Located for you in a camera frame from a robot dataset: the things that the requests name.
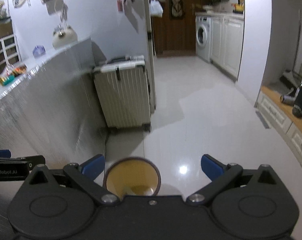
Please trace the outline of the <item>white kitchen cabinets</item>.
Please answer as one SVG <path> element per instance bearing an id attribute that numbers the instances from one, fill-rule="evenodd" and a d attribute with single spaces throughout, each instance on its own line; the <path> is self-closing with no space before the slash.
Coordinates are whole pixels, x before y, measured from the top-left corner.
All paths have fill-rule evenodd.
<path id="1" fill-rule="evenodd" d="M 210 60 L 238 78 L 243 48 L 244 19 L 230 15 L 211 18 Z"/>

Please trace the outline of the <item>yellow trash bin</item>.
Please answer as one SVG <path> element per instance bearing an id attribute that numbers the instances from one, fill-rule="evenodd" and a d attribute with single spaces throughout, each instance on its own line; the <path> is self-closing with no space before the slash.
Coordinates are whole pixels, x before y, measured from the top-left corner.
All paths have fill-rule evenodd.
<path id="1" fill-rule="evenodd" d="M 103 187 L 120 199 L 126 195 L 156 196 L 161 188 L 161 175 L 148 159 L 128 157 L 111 165 L 105 173 Z"/>

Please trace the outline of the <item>glass fish tank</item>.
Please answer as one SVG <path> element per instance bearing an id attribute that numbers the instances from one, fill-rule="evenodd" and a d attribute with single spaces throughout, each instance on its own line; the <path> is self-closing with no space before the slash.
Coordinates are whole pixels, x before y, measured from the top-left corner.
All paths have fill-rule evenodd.
<path id="1" fill-rule="evenodd" d="M 12 21 L 10 17 L 0 19 L 0 38 L 13 34 Z"/>

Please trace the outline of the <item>white drawer organizer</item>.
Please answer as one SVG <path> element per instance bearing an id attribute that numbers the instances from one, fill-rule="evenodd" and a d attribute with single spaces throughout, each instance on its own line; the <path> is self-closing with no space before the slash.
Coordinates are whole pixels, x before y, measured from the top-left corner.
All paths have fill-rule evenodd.
<path id="1" fill-rule="evenodd" d="M 15 65 L 22 61 L 18 43 L 14 34 L 0 38 L 0 74 L 9 63 Z"/>

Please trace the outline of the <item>white cat-shaped ceramic ornament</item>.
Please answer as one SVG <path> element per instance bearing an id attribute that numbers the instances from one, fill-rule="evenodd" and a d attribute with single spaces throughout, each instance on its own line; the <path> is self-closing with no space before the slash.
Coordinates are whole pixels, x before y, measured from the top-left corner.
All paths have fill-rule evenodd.
<path id="1" fill-rule="evenodd" d="M 74 29 L 68 25 L 67 27 L 62 27 L 58 25 L 53 32 L 53 48 L 59 49 L 68 44 L 78 41 L 78 36 Z"/>

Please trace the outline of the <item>white ribbed suitcase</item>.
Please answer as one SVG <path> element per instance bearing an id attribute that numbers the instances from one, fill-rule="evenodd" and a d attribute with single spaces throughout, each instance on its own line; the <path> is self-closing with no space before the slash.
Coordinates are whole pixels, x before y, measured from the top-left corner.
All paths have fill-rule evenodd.
<path id="1" fill-rule="evenodd" d="M 93 78 L 109 129 L 151 131 L 150 85 L 143 55 L 106 61 L 93 68 Z"/>

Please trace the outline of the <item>blue tissue pack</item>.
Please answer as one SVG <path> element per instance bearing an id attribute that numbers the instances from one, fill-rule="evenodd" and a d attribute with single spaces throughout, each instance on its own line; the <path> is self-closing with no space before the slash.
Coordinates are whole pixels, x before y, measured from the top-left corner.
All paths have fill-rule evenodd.
<path id="1" fill-rule="evenodd" d="M 44 46 L 41 46 L 41 45 L 35 46 L 35 48 L 33 48 L 33 50 L 32 50 L 32 54 L 33 54 L 34 58 L 38 58 L 38 57 L 45 55 L 46 51 L 45 51 Z"/>

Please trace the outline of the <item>teal round lid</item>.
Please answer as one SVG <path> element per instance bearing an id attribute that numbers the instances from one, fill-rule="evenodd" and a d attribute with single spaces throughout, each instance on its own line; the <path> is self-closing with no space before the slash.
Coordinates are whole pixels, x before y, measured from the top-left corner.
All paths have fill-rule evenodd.
<path id="1" fill-rule="evenodd" d="M 13 75 L 10 75 L 10 76 L 7 76 L 7 77 L 0 77 L 0 84 L 2 86 L 6 86 L 6 85 L 10 84 L 13 81 L 14 81 L 14 76 Z"/>

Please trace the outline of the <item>white low drawer cabinet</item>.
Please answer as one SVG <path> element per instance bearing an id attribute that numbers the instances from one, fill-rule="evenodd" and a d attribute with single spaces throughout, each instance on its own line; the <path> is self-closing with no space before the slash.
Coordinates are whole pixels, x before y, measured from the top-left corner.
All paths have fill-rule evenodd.
<path id="1" fill-rule="evenodd" d="M 261 86 L 256 106 L 302 161 L 302 118 L 292 114 L 293 107 L 281 103 L 280 94 L 266 86 Z"/>

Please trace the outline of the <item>white front-load washing machine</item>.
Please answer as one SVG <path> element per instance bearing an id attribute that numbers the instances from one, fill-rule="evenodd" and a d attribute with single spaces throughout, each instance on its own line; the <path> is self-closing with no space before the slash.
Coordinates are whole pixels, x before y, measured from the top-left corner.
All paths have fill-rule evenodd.
<path id="1" fill-rule="evenodd" d="M 197 15 L 195 17 L 195 52 L 206 62 L 211 55 L 211 18 Z"/>

